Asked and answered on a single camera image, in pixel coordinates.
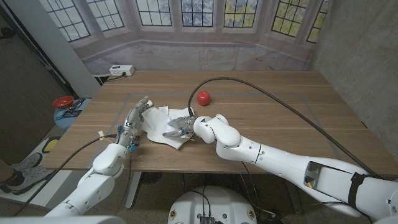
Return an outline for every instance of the table leg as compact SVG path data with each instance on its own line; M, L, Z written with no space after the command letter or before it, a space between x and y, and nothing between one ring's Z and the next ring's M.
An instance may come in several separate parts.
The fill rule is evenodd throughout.
M287 191L289 192L290 201L292 202L294 212L297 215L300 215L301 213L303 213L303 207L301 206L300 203L300 197L299 193L297 192L297 187L296 185L290 183L287 180L285 180L285 184L287 187Z
M141 174L142 174L142 172L134 172L132 174L129 194L127 195L127 199L126 199L126 208L127 209L132 208L132 206L134 205L134 201L135 201L136 195L138 193L139 180L141 178Z

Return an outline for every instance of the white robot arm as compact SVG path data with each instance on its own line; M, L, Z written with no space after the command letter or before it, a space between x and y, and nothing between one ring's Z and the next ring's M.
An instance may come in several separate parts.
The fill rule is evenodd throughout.
M93 167L80 179L76 190L45 217L82 215L112 192L114 179L121 175L124 168L119 158L125 159L129 149L139 145L137 133L144 121L141 114L152 105L146 96L130 110L115 142L96 157Z
M319 202L345 203L326 204L341 213L359 217L358 211L361 211L376 220L396 215L398 183L370 177L356 165L299 156L254 142L241 136L220 114L214 118L177 118L169 125L184 133L195 132L208 144L217 141L216 152L223 159L247 162L278 175ZM175 137L176 133L164 133L164 136Z

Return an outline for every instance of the red bowl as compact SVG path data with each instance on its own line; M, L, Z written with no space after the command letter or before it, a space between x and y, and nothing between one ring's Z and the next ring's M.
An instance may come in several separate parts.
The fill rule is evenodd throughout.
M65 109L71 107L73 104L73 96L64 96L61 97L52 103L52 105L56 108Z

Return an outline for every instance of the red apple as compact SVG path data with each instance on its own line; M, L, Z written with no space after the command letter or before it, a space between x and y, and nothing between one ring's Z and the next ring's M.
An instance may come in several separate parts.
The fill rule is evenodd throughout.
M200 91L197 95L198 103L202 106L206 106L210 103L210 93L207 91Z

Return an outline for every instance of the black strap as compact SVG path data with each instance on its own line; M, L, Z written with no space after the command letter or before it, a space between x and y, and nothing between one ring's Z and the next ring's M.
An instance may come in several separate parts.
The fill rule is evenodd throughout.
M355 174L351 178L352 184L351 187L349 188L348 204L355 209L356 209L355 205L356 193L358 191L359 186L363 183L363 180L367 177L372 177L372 175L359 174L355 172Z

